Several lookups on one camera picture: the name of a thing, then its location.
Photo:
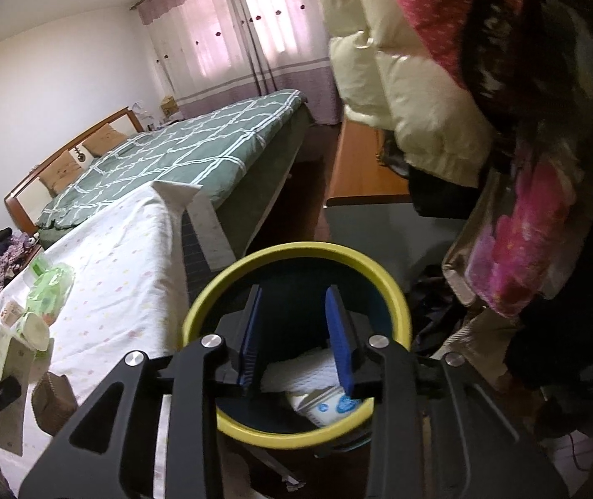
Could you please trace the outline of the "white towel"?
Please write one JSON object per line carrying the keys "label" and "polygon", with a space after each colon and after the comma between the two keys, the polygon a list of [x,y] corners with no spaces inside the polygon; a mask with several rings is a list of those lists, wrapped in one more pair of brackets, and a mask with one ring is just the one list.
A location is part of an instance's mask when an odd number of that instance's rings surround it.
{"label": "white towel", "polygon": [[339,386],[334,354],[330,349],[268,365],[260,387],[263,392],[303,393]]}

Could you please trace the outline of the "white barcode carton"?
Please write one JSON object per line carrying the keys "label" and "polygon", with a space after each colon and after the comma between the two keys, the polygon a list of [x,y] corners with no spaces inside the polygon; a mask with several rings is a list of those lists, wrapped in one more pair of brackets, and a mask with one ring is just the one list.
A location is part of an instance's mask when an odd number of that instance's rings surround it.
{"label": "white barcode carton", "polygon": [[0,330],[0,383],[12,377],[19,384],[19,394],[0,411],[0,448],[24,454],[24,419],[29,375],[36,351],[9,330]]}

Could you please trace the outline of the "brown plastic box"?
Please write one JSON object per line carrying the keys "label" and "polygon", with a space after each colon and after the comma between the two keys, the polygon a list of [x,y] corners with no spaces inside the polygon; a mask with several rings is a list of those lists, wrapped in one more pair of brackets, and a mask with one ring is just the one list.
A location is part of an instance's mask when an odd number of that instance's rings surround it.
{"label": "brown plastic box", "polygon": [[32,412],[38,428],[55,436],[79,408],[66,375],[46,372],[32,391]]}

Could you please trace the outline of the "green white drink bottle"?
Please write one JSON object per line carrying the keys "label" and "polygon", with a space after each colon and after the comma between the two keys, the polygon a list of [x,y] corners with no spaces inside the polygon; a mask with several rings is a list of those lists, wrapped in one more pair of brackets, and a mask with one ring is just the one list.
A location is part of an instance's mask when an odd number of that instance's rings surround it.
{"label": "green white drink bottle", "polygon": [[287,392],[286,399],[298,415],[318,428],[336,424],[362,404],[361,400],[349,397],[342,386],[310,392]]}

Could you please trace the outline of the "white pill bottle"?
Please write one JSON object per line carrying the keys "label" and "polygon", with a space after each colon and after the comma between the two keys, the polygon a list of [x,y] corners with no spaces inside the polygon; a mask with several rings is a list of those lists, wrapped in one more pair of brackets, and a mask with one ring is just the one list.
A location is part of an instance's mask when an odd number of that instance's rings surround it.
{"label": "white pill bottle", "polygon": [[0,322],[11,328],[25,313],[25,309],[15,300],[8,300],[0,311]]}

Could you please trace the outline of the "green wet wipes pack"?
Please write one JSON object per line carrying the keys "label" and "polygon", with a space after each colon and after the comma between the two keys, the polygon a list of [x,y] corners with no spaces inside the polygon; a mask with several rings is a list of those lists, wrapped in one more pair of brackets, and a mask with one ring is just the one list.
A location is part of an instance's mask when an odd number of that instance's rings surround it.
{"label": "green wet wipes pack", "polygon": [[26,311],[35,313],[52,326],[70,295],[73,281],[73,272],[67,265],[57,264],[46,269],[29,291]]}

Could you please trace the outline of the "clear green lidded jar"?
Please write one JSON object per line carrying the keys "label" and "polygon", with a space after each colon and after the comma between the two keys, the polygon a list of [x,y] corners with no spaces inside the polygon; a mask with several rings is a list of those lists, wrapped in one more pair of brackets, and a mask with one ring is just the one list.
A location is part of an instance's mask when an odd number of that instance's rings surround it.
{"label": "clear green lidded jar", "polygon": [[37,254],[34,258],[32,258],[32,260],[29,262],[27,266],[30,273],[32,273],[32,276],[34,276],[35,278],[38,278],[45,274],[48,271],[49,267],[51,267],[51,264],[45,258],[44,254]]}

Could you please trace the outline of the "yellow rimmed trash bin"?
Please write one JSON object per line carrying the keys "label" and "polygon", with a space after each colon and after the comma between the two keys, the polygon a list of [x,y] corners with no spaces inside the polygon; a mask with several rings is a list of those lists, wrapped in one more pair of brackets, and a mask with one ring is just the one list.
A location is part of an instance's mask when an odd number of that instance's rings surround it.
{"label": "yellow rimmed trash bin", "polygon": [[[410,313],[400,286],[378,262],[330,242],[290,242],[259,250],[214,277],[198,294],[181,326],[190,343],[216,330],[224,314],[244,307],[252,286],[263,290],[259,358],[273,364],[329,345],[325,294],[338,287],[346,308],[364,314],[373,331],[411,344]],[[369,438],[373,402],[319,428],[290,408],[283,393],[221,393],[217,428],[253,446],[295,451],[344,450]]]}

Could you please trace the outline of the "white dotted table cloth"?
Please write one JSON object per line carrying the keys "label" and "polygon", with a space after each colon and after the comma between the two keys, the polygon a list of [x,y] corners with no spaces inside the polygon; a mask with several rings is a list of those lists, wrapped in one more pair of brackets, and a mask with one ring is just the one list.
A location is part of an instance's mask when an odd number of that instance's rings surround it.
{"label": "white dotted table cloth", "polygon": [[22,398],[0,414],[0,469],[17,492],[51,439],[30,406],[45,372],[66,376],[79,401],[130,351],[177,351],[190,305],[236,260],[204,190],[144,184],[60,238],[45,252],[69,267],[73,284],[49,328]]}

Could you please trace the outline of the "wooden low cabinet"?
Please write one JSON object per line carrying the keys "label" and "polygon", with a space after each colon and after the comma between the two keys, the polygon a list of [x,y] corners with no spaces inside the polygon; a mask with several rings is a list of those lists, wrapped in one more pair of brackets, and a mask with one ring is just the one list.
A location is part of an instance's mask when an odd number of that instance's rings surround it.
{"label": "wooden low cabinet", "polygon": [[407,179],[380,164],[381,130],[342,122],[326,207],[410,203]]}

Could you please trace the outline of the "floral pink garment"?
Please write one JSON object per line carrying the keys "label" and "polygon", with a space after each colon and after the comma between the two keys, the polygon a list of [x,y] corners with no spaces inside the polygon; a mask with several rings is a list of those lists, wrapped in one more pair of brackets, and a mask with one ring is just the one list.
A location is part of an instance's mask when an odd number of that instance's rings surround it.
{"label": "floral pink garment", "polygon": [[512,319],[534,297],[553,299],[572,273],[580,240],[572,224],[575,186],[560,163],[519,160],[489,173],[442,269],[465,306],[483,303]]}

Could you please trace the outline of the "wooden headboard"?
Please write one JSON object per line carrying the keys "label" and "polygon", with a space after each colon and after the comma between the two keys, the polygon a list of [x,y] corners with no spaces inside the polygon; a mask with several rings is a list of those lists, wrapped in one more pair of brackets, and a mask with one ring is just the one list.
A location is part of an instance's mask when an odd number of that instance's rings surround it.
{"label": "wooden headboard", "polygon": [[144,131],[144,126],[130,108],[125,107],[92,125],[61,146],[44,161],[29,171],[7,195],[5,207],[15,227],[32,235],[44,207],[62,190],[81,176],[97,159],[98,151],[91,151],[84,144],[91,135],[96,138],[122,134],[132,136]]}

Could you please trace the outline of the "left brown pillow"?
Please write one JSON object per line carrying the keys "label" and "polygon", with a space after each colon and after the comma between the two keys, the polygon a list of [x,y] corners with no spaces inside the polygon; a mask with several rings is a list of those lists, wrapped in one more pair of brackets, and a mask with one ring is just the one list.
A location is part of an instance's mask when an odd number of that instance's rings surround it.
{"label": "left brown pillow", "polygon": [[69,151],[61,153],[38,176],[52,196],[59,195],[83,174],[83,168]]}

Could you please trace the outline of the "brown pillow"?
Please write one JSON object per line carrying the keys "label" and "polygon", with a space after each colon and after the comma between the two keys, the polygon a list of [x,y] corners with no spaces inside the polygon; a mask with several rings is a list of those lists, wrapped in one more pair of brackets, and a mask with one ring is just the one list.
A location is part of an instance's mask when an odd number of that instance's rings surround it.
{"label": "brown pillow", "polygon": [[100,158],[126,140],[126,134],[119,132],[111,124],[105,124],[85,138],[82,144],[94,157]]}
{"label": "brown pillow", "polygon": [[59,195],[83,174],[83,168],[69,151],[61,153],[38,176],[52,196]]}

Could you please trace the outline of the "cream puffer jacket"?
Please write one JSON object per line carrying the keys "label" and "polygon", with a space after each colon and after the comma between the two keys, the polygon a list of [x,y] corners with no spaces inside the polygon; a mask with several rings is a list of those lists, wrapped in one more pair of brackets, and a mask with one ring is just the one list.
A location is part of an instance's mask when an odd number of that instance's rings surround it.
{"label": "cream puffer jacket", "polygon": [[490,126],[429,55],[398,0],[320,0],[347,119],[393,132],[409,166],[474,188]]}

